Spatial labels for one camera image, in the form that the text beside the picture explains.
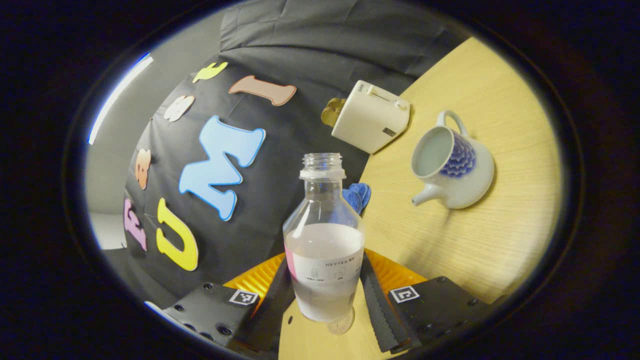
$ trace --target clear plastic bottle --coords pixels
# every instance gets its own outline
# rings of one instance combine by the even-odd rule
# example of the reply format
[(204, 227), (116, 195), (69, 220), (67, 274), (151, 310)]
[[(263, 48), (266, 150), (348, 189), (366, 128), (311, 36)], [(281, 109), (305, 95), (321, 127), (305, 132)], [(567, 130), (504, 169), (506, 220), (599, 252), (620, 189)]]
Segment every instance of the clear plastic bottle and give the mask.
[(364, 253), (364, 225), (342, 198), (339, 153), (306, 154), (300, 179), (306, 197), (282, 226), (287, 264), (300, 311), (318, 322), (347, 316)]

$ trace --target black cloth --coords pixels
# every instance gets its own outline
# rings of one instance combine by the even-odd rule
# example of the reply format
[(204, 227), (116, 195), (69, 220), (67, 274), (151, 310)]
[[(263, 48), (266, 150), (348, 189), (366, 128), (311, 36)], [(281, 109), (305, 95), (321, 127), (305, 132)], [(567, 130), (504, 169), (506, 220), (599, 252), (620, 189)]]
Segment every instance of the black cloth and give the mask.
[[(222, 284), (284, 251), (282, 224), (304, 198), (299, 179), (304, 154), (341, 153), (344, 185), (358, 182), (369, 155), (331, 136), (332, 128), (320, 120), (329, 99), (346, 98), (359, 79), (400, 94), (466, 39), (446, 30), (426, 11), (391, 0), (251, 1), (226, 11), (221, 51), (202, 67), (227, 61), (227, 68), (212, 79), (192, 83), (200, 70), (194, 69), (169, 94), (136, 146), (124, 190), (147, 234), (144, 252), (125, 232), (132, 266), (177, 297), (204, 281)], [(251, 94), (229, 94), (229, 88), (247, 75), (298, 89), (283, 106)], [(178, 121), (169, 122), (164, 112), (180, 95), (194, 95), (195, 102)], [(249, 167), (241, 168), (228, 156), (243, 182), (215, 186), (237, 194), (227, 222), (196, 195), (178, 190), (182, 169), (207, 159), (198, 137), (213, 115), (241, 129), (266, 130)], [(145, 190), (134, 173), (140, 149), (152, 153)], [(177, 234), (157, 221), (160, 198), (196, 238), (195, 271), (183, 270), (156, 247), (160, 227), (182, 249)]]

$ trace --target foam letter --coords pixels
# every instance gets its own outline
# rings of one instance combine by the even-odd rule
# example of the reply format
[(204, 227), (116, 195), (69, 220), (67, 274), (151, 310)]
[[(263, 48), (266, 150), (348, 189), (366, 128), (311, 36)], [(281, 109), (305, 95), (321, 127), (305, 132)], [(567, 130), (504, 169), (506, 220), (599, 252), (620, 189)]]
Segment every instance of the foam letter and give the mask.
[(144, 229), (138, 229), (139, 225), (138, 217), (131, 211), (131, 200), (124, 199), (124, 229), (133, 235), (144, 251), (147, 251), (147, 235)]
[(151, 165), (151, 150), (140, 149), (136, 157), (136, 180), (142, 190), (147, 188), (149, 166)]
[(174, 100), (173, 103), (169, 105), (169, 107), (164, 112), (164, 118), (168, 119), (170, 122), (178, 120), (182, 116), (182, 114), (184, 114), (189, 109), (195, 99), (196, 98), (193, 95), (178, 96), (178, 98), (176, 98), (176, 100)]
[(184, 243), (183, 251), (176, 249), (175, 246), (164, 237), (162, 230), (158, 227), (156, 230), (156, 245), (158, 246), (158, 251), (167, 255), (181, 268), (187, 271), (196, 270), (198, 266), (198, 245), (196, 244), (196, 239), (193, 237), (193, 233), (191, 233), (189, 227), (166, 207), (164, 197), (161, 197), (158, 202), (158, 222), (160, 224), (166, 223), (171, 227), (180, 235)]
[(236, 193), (225, 193), (211, 185), (233, 185), (242, 183), (242, 175), (231, 164), (228, 155), (238, 160), (241, 167), (253, 163), (266, 132), (263, 129), (247, 131), (225, 125), (213, 116), (200, 132), (200, 143), (209, 159), (191, 163), (182, 169), (178, 189), (180, 193), (191, 192), (218, 209), (220, 218), (227, 221), (236, 207)]
[(284, 105), (293, 94), (296, 93), (296, 87), (293, 85), (276, 85), (267, 81), (260, 81), (253, 75), (245, 76), (233, 84), (229, 89), (230, 94), (236, 92), (248, 92), (249, 94), (266, 97), (271, 100), (275, 106)]
[(227, 62), (223, 62), (222, 64), (218, 65), (217, 67), (214, 67), (216, 63), (212, 63), (211, 65), (204, 67), (202, 69), (200, 69), (200, 71), (198, 71), (198, 74), (196, 74), (196, 77), (193, 78), (193, 83), (195, 83), (198, 80), (209, 80), (211, 78), (213, 78), (214, 76), (218, 75), (222, 70), (225, 69), (225, 67), (227, 67)]

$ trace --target round base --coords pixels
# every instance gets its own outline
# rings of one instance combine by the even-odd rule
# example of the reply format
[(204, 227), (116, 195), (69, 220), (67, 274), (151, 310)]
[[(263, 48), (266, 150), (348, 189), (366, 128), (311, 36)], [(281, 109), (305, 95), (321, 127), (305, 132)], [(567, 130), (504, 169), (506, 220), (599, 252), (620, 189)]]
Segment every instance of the round base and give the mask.
[(355, 321), (355, 318), (356, 318), (356, 311), (353, 309), (353, 306), (352, 306), (351, 311), (345, 318), (334, 321), (334, 322), (330, 322), (326, 326), (329, 329), (330, 333), (335, 335), (342, 335), (345, 332), (349, 331), (349, 329), (353, 325), (353, 322)]

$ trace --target pink label stripe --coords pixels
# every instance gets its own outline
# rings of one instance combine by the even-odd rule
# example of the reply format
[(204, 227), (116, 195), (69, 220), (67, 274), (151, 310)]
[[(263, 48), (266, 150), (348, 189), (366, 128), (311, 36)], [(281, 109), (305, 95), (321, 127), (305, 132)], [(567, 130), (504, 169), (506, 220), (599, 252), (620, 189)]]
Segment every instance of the pink label stripe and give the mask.
[(296, 267), (293, 264), (293, 253), (289, 249), (287, 249), (286, 245), (284, 247), (284, 252), (285, 252), (285, 255), (287, 256), (287, 265), (289, 266), (289, 272), (291, 273), (291, 276), (293, 276), (294, 279), (297, 279)]

